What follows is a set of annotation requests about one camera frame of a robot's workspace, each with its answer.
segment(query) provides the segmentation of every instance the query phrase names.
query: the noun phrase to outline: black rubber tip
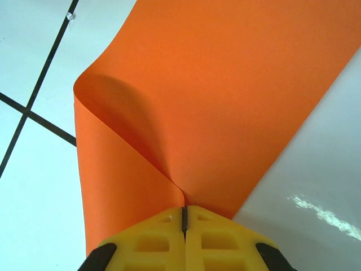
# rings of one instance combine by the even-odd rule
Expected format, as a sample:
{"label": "black rubber tip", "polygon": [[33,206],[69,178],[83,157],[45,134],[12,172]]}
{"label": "black rubber tip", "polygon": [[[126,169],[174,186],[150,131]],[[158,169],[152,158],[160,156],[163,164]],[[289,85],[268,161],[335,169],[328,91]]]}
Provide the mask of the black rubber tip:
{"label": "black rubber tip", "polygon": [[264,243],[257,243],[256,248],[269,271],[294,271],[292,266],[277,248]]}
{"label": "black rubber tip", "polygon": [[78,271],[105,271],[116,250],[117,245],[113,243],[96,248],[89,254]]}

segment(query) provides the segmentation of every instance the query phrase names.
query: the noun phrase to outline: rectangular cutout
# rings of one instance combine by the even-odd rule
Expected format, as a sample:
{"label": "rectangular cutout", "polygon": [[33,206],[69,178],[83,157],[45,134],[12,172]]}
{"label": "rectangular cutout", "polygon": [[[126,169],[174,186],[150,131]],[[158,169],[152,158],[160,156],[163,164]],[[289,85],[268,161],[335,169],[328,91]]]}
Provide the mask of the rectangular cutout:
{"label": "rectangular cutout", "polygon": [[201,236],[203,250],[237,250],[238,245],[231,233],[205,232]]}
{"label": "rectangular cutout", "polygon": [[245,271],[242,260],[204,258],[204,271]]}

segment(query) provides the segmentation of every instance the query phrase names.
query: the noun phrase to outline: paper sheet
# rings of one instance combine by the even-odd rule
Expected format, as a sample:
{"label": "paper sheet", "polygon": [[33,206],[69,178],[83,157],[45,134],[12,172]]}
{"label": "paper sheet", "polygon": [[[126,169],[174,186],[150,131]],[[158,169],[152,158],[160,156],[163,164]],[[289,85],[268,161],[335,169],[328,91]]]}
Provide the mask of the paper sheet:
{"label": "paper sheet", "polygon": [[74,86],[87,251],[184,203],[232,218],[361,45],[360,18],[359,1],[138,0]]}

